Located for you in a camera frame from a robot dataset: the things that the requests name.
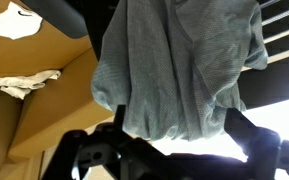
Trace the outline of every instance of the fabric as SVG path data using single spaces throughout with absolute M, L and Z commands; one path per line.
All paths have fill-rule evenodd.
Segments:
M 92 80 L 95 100 L 152 141 L 224 133 L 227 108 L 245 110 L 243 66 L 267 66 L 254 0 L 120 0 Z
M 0 14 L 0 36 L 19 39 L 38 32 L 42 18 L 32 11 L 10 2 Z
M 44 81 L 48 79 L 57 80 L 60 75 L 60 71 L 47 70 L 29 77 L 3 77 L 0 78 L 1 91 L 23 100 L 32 90 L 43 88 L 45 86 Z

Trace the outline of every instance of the gray towel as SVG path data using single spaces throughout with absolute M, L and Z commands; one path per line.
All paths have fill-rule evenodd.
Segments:
M 255 0 L 120 0 L 93 96 L 127 105 L 123 128 L 144 139 L 222 134 L 226 109 L 245 110 L 242 67 L 267 66 L 261 22 Z

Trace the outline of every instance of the gray cloth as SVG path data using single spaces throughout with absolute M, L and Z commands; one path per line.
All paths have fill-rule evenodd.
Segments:
M 120 0 L 92 92 L 112 111 L 127 105 L 126 132 L 192 141 L 223 133 L 227 108 L 245 110 L 243 66 L 267 66 L 255 0 Z

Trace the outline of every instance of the black object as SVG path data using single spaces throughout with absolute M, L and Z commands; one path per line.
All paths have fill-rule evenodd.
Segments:
M 115 122 L 123 122 L 119 106 Z M 103 165 L 121 180 L 273 180 L 276 168 L 289 173 L 289 141 L 252 124 L 236 109 L 228 109 L 225 130 L 248 155 L 243 163 L 215 155 L 164 156 L 146 141 L 133 139 L 114 123 L 100 124 L 93 134 L 66 133 L 42 180 L 83 179 L 89 168 Z
M 78 0 L 21 0 L 70 38 L 88 34 Z

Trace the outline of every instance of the bright light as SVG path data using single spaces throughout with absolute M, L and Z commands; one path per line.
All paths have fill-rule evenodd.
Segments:
M 289 100 L 269 106 L 248 110 L 243 113 L 256 126 L 272 129 L 280 134 L 283 139 L 289 140 Z M 192 153 L 215 154 L 233 157 L 246 161 L 246 156 L 241 148 L 228 136 L 223 135 L 210 140 L 201 139 L 188 143 L 186 141 L 159 141 L 153 144 L 165 154 Z M 277 170 L 276 180 L 288 180 L 289 176 L 283 170 Z

